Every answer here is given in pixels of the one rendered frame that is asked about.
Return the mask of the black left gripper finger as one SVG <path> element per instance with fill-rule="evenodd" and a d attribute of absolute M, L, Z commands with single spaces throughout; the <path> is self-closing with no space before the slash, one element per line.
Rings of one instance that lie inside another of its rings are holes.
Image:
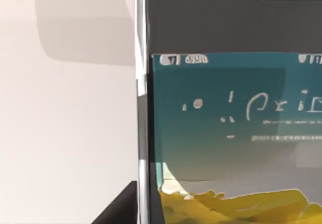
<path fill-rule="evenodd" d="M 137 224 L 137 181 L 131 181 L 91 224 Z"/>

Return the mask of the black smartphone with blue screen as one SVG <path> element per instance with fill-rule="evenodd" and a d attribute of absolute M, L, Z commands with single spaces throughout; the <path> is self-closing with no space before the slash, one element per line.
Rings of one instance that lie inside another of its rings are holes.
<path fill-rule="evenodd" d="M 322 224 L 322 0 L 135 0 L 139 224 Z"/>

